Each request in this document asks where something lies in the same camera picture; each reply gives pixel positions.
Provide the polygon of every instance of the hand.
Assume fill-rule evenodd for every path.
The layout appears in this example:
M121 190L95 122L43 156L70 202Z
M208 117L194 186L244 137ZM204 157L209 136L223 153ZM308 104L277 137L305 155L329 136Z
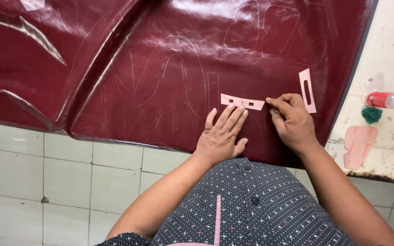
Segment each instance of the hand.
M200 136L194 156L202 157L213 166L243 153L249 140L242 138L235 145L235 139L249 112L244 108L244 105L232 113L234 108L233 104L227 106L215 126L212 123L217 110L213 109L209 113L206 118L205 131Z
M277 134L295 154L303 156L320 146L316 139L313 118L299 94L283 94L278 99L266 98Z

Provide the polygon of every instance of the shirt button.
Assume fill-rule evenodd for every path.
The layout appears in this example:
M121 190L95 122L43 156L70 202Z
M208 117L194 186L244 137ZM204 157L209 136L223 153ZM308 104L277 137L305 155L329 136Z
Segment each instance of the shirt button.
M254 198L252 198L251 201L252 201L253 204L258 204L259 203L259 198L254 197Z

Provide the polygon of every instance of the forearm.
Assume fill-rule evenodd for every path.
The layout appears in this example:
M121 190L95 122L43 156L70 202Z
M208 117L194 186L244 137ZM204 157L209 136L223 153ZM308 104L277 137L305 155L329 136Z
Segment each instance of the forearm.
M154 237L161 222L211 167L208 161L191 155L182 165L142 193L119 218L107 238L123 232Z
M300 155L320 205L357 245L394 245L394 232L321 146Z

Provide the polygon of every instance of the shirt placket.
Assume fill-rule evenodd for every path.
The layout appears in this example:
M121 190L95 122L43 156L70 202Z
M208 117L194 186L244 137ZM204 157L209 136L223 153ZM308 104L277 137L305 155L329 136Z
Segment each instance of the shirt placket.
M257 227L256 219L260 217L258 206L261 203L259 195L253 188L255 177L257 176L256 167L248 159L239 159L235 163L238 165L241 184L243 186L244 202L246 205L246 217L249 229L249 237L251 245L259 245L255 238L259 236L260 228Z

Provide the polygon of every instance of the green sponge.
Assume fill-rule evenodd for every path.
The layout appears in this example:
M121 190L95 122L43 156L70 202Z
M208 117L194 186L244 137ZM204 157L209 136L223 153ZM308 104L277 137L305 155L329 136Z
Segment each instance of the green sponge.
M364 120L366 120L367 123L372 124L374 122L378 122L378 120L381 119L383 111L375 107L368 107L362 109L361 114L363 115Z

